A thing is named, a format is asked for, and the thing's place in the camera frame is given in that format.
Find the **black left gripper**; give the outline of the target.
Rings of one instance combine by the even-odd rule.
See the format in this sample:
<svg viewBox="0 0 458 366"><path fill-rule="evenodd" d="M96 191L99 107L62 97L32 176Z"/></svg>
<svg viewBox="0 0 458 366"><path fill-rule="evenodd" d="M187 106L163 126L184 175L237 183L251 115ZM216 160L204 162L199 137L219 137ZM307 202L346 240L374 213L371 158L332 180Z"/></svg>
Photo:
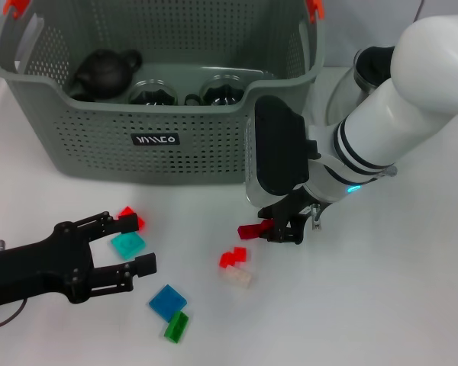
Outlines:
<svg viewBox="0 0 458 366"><path fill-rule="evenodd" d="M0 304L47 293L63 294L70 303L82 303L89 297L131 292L135 276L157 272L156 255L150 253L132 262L93 269L89 243L138 230L135 213L115 219L104 211L74 223L58 224L40 242L1 251Z"/></svg>

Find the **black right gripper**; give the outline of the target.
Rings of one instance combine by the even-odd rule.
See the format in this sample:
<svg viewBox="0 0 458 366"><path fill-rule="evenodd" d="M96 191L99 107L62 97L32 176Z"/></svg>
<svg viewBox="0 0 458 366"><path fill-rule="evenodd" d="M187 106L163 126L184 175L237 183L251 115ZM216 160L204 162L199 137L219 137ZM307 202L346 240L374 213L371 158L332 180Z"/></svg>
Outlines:
<svg viewBox="0 0 458 366"><path fill-rule="evenodd" d="M273 225L266 232L268 242L294 243L300 245L304 237L304 224L301 222L290 222L304 208L316 204L318 200L304 187L292 191L281 201L258 211L257 216L263 220L273 220Z"/></svg>

